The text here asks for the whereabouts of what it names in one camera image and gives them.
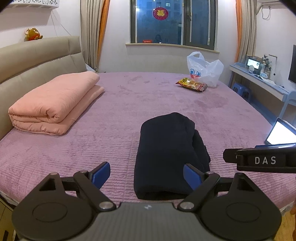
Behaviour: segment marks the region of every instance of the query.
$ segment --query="orange curtain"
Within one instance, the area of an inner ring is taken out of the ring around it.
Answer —
[[[101,58],[101,52],[102,52],[102,46],[106,31],[106,25],[107,25],[107,18],[108,18],[108,12],[109,12],[109,6],[110,6],[110,0],[105,0],[101,15],[101,22],[100,22],[100,31],[99,31],[99,47],[98,47],[98,65]]]
[[[239,50],[242,41],[242,1],[236,0],[236,10],[237,10],[237,54],[235,56],[235,62],[239,58]]]

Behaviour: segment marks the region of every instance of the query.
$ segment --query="black folded cloth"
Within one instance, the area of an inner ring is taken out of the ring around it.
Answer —
[[[184,198],[192,192],[183,177],[184,165],[210,170],[210,156],[194,128],[194,122],[179,113],[143,123],[133,184],[139,199]]]

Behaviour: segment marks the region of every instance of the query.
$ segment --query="curtain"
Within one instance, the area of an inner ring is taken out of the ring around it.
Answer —
[[[237,11],[237,54],[235,62],[244,63],[246,55],[254,55],[257,37],[257,0],[236,0]],[[231,87],[241,82],[241,77],[234,74]]]
[[[98,70],[110,0],[81,0],[81,45],[85,63]]]
[[[103,40],[105,37],[109,6],[110,6],[110,0],[105,0],[103,5],[102,15],[101,15],[101,24],[100,24],[100,31],[99,31],[98,65],[100,63]]]

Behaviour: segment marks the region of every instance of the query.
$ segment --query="white plastic bag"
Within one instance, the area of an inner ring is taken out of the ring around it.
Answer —
[[[208,87],[216,87],[224,65],[220,60],[207,62],[201,52],[193,52],[187,56],[187,66],[190,76],[196,82],[207,84]]]

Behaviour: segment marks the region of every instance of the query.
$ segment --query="cable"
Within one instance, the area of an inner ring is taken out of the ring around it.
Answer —
[[[65,30],[70,36],[72,36],[72,35],[67,31],[67,29],[65,29],[65,27],[64,27],[61,23],[59,23],[59,24],[63,27],[63,29],[64,29],[64,30]]]
[[[269,14],[268,14],[268,17],[267,17],[267,18],[264,18],[264,17],[263,17],[263,7],[261,8],[261,12],[262,12],[262,18],[263,18],[264,20],[269,20],[269,19],[270,19],[270,17],[271,17],[271,7],[270,7],[270,6],[268,6],[268,8],[269,8]]]
[[[52,14],[50,13],[50,16],[51,16],[51,18],[52,18]],[[52,24],[54,25],[54,19],[52,18]],[[55,33],[56,33],[56,36],[57,36],[57,30],[55,29],[55,25],[54,25],[54,31],[55,31]]]
[[[59,23],[62,27],[63,27],[63,29],[70,35],[70,36],[72,36],[68,31],[67,31],[67,29],[65,29],[65,27],[61,24],[61,23]]]

